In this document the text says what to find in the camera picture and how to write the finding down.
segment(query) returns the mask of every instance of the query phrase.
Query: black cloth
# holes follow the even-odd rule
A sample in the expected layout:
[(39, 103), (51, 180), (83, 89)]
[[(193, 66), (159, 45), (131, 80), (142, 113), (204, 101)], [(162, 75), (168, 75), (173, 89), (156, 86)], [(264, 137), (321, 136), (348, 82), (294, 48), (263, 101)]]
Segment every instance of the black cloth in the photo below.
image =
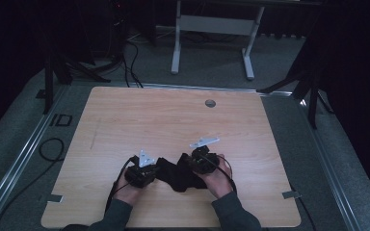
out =
[(156, 178), (166, 182), (174, 191), (180, 193), (188, 188), (207, 189), (203, 180), (189, 168), (187, 158), (189, 158), (188, 154), (183, 153), (177, 165), (159, 158), (156, 164), (159, 167)]

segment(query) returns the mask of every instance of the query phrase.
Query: round hole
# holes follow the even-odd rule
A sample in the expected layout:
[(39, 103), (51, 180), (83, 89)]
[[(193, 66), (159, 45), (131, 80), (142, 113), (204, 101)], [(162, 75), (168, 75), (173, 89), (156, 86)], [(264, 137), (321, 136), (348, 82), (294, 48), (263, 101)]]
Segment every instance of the round hole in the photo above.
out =
[(205, 105), (208, 108), (213, 108), (213, 107), (216, 106), (216, 102), (215, 102), (215, 100), (208, 99), (208, 100), (205, 101)]

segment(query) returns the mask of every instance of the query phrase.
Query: person's left hand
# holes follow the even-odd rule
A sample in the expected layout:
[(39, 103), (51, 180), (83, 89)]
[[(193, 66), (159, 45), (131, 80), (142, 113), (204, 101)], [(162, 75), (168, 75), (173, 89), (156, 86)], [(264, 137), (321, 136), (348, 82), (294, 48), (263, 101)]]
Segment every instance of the person's left hand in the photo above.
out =
[(124, 177), (124, 174), (126, 171), (127, 171), (127, 168), (122, 173), (121, 178), (119, 179), (119, 182), (117, 184), (117, 189), (120, 189), (120, 190), (116, 191), (113, 198), (122, 200), (125, 203), (128, 203), (131, 206), (134, 206), (135, 203), (141, 197), (141, 194), (144, 189), (140, 189), (140, 188), (137, 188), (137, 187), (134, 187), (128, 184), (128, 182), (125, 180), (125, 177)]

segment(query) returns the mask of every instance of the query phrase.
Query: hand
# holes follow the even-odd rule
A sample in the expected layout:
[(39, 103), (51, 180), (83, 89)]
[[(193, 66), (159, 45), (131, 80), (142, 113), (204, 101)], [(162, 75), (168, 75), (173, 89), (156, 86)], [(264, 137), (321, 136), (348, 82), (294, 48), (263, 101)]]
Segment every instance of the hand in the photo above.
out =
[[(230, 168), (226, 166), (224, 154), (219, 154), (219, 165), (227, 175), (230, 176)], [(199, 174), (194, 172), (198, 177), (200, 177), (206, 184), (208, 190), (216, 197), (221, 198), (222, 196), (232, 192), (232, 186), (230, 185), (227, 177), (219, 170), (215, 169), (212, 173)]]
[(143, 189), (134, 187), (125, 180), (124, 174), (127, 171), (127, 168), (124, 170), (124, 172), (121, 175), (121, 178), (119, 179), (119, 182), (117, 183), (117, 189), (120, 189), (116, 191), (113, 198), (119, 199), (124, 201), (125, 203), (130, 204), (131, 206), (134, 206), (134, 204), (138, 201), (140, 198)]

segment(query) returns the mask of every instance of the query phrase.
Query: black tripod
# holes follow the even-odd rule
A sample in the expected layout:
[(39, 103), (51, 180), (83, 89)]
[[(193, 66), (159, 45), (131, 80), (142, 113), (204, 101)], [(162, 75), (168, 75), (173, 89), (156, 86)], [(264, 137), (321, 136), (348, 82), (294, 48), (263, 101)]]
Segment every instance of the black tripod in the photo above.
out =
[(72, 77), (69, 71), (71, 66), (97, 82), (111, 82), (104, 79), (80, 63), (74, 61), (66, 52), (62, 52), (59, 45), (53, 39), (50, 28), (44, 23), (42, 5), (40, 1), (16, 0), (18, 8), (28, 22), (44, 56), (45, 90), (41, 97), (45, 99), (44, 114), (47, 114), (53, 105), (53, 72), (61, 84), (71, 84)]
[(320, 82), (324, 77), (324, 70), (329, 64), (330, 57), (334, 55), (335, 48), (343, 39), (342, 28), (355, 15), (356, 10), (359, 10), (356, 7), (357, 2), (359, 1), (353, 1), (354, 4), (349, 6), (344, 1), (333, 3), (326, 1), (324, 6), (320, 8), (318, 19), (286, 78), (266, 89), (257, 90), (257, 92), (271, 93), (294, 81), (299, 81), (292, 95), (295, 99), (303, 100), (310, 91), (308, 120), (311, 126), (316, 129), (315, 114), (318, 98), (326, 110), (333, 113), (320, 94)]

